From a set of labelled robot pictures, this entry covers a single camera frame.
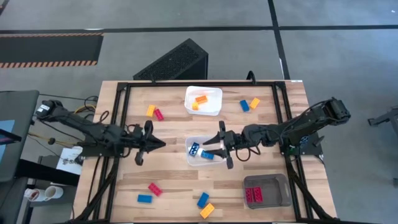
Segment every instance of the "red lego brick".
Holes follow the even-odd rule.
[[[160,190],[157,186],[156,186],[156,184],[154,184],[154,183],[150,183],[150,185],[149,185],[149,190],[151,191],[151,192],[153,192],[156,196],[160,196],[161,194],[162,194],[162,190]]]
[[[256,202],[262,202],[261,188],[260,187],[255,187],[255,188],[253,188],[253,190],[254,190],[254,200]]]
[[[253,203],[253,189],[246,189],[246,201]]]
[[[154,111],[154,113],[155,113],[155,115],[156,115],[158,121],[163,121],[164,118],[163,118],[163,115],[162,115],[162,113],[160,112],[159,109],[156,109],[156,110]]]

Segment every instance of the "wooden tabletop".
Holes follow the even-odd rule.
[[[112,113],[117,83],[116,81],[103,82],[95,120],[99,120],[100,114],[106,110]],[[286,86],[292,114],[297,116],[308,108],[304,85],[302,82],[286,81]],[[218,116],[188,114],[184,107],[186,88],[134,87],[131,89],[126,124],[143,125],[146,120],[153,120],[154,135],[165,141],[167,145],[150,154],[144,154],[143,166],[135,164],[134,150],[132,155],[121,159],[111,222],[203,222],[200,216],[201,209],[197,207],[197,201],[202,192],[210,195],[208,202],[215,207],[206,222],[294,221],[293,206],[252,210],[244,203],[243,179],[245,176],[287,175],[285,161],[280,155],[278,145],[260,146],[261,155],[252,155],[247,162],[237,160],[233,153],[234,168],[231,170],[227,169],[226,164],[192,167],[187,163],[185,152],[187,137],[215,135],[219,129],[219,120],[225,121],[227,130],[233,130],[236,133],[240,133],[245,125],[252,123],[277,123],[271,88],[220,86],[223,91],[223,105]],[[283,105],[281,96],[279,93],[280,102]],[[254,97],[260,99],[257,108],[243,113],[239,101],[246,100],[250,103]],[[122,95],[118,121],[123,98]],[[161,110],[164,121],[157,121],[155,116],[146,117],[149,105],[156,105]],[[109,121],[110,116],[104,123],[109,123]],[[240,151],[239,156],[245,158],[247,152]],[[335,207],[324,166],[314,156],[302,156],[302,160],[309,191],[325,211],[335,217]],[[86,207],[95,162],[96,158],[84,161],[74,203],[76,215]],[[92,195],[98,186],[101,165],[102,161],[98,166]],[[148,185],[151,182],[156,183],[164,191],[163,194],[160,197],[154,196],[151,204],[137,203],[139,194],[150,193]],[[107,195],[106,192],[102,200],[100,217],[104,217]],[[299,190],[298,196],[302,214],[305,214]]]

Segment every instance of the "paper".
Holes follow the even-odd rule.
[[[8,121],[0,121],[0,129],[3,129],[5,131],[8,131],[9,133],[12,132],[12,128],[14,127],[14,120],[8,120]],[[0,162],[1,158],[4,154],[4,151],[6,150],[7,145],[1,145],[0,146]]]
[[[81,174],[81,165],[75,163],[76,157],[78,157],[83,148],[75,146],[71,149],[63,148],[61,158],[58,160],[57,169],[71,172],[73,174]]]

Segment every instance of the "clear plastic container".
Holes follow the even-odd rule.
[[[207,97],[207,102],[199,104],[199,110],[193,110],[192,103],[195,102],[195,98],[203,95]],[[220,88],[188,86],[184,105],[190,114],[217,116],[221,111],[222,102],[223,91]]]
[[[208,165],[222,164],[226,161],[226,159],[223,159],[220,156],[214,156],[214,159],[212,160],[205,159],[200,156],[203,150],[219,149],[223,146],[221,143],[220,145],[211,144],[204,146],[203,143],[207,140],[210,140],[212,137],[214,136],[192,136],[187,138],[187,140],[185,140],[185,150],[187,151],[188,164],[190,164],[191,166],[208,166]],[[195,157],[189,154],[189,150],[191,149],[191,146],[194,142],[199,144],[199,150],[195,155]]]

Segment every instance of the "lego brick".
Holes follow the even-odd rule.
[[[193,110],[199,110],[199,105],[197,102],[192,103],[192,109]]]
[[[255,187],[255,188],[253,188],[253,191],[254,191],[254,200],[256,202],[262,202],[261,188],[260,187]]]
[[[195,101],[196,101],[198,104],[206,103],[206,102],[207,102],[207,97],[206,97],[206,96],[199,96],[199,97],[196,97],[196,98],[195,98]]]
[[[242,101],[240,101],[239,103],[241,104],[241,107],[242,107],[243,112],[247,112],[247,111],[250,110],[250,109],[249,109],[249,105],[248,105],[248,103],[246,102],[246,100],[242,100]]]
[[[199,150],[199,144],[194,142],[191,146],[191,149],[189,150],[189,154],[191,156],[195,156],[197,154],[198,150]]]
[[[154,105],[149,105],[148,106],[148,110],[147,110],[147,116],[152,117],[154,115],[154,110],[155,110],[155,106]]]
[[[156,196],[160,196],[162,194],[162,190],[160,188],[158,188],[158,186],[156,186],[155,183],[150,183],[150,185],[148,186],[149,190],[151,192],[153,192]]]
[[[214,158],[214,155],[213,155],[213,154],[207,153],[207,152],[205,152],[205,151],[201,152],[201,155],[200,155],[200,156],[202,156],[202,157],[205,158],[205,159],[213,159],[213,158]]]
[[[258,105],[259,103],[260,103],[260,100],[257,99],[257,98],[254,98],[254,99],[252,100],[252,102],[250,103],[250,108],[256,109],[256,107],[257,107],[257,105]]]
[[[253,188],[246,188],[246,201],[247,203],[253,203]]]
[[[209,198],[209,195],[203,192],[203,193],[201,194],[200,198],[199,198],[199,201],[198,201],[198,204],[197,204],[197,205],[198,205],[200,208],[204,208],[205,205],[206,205],[206,202],[207,202],[207,199],[208,199],[208,198]]]
[[[203,218],[207,218],[213,210],[214,210],[214,206],[213,206],[211,203],[209,203],[209,204],[200,212],[200,215],[201,215]]]
[[[152,196],[151,195],[138,195],[138,202],[141,203],[152,203]]]
[[[156,109],[154,112],[155,112],[155,115],[156,115],[156,118],[157,118],[158,121],[163,121],[164,120],[163,115],[162,115],[162,113],[160,112],[159,109]]]

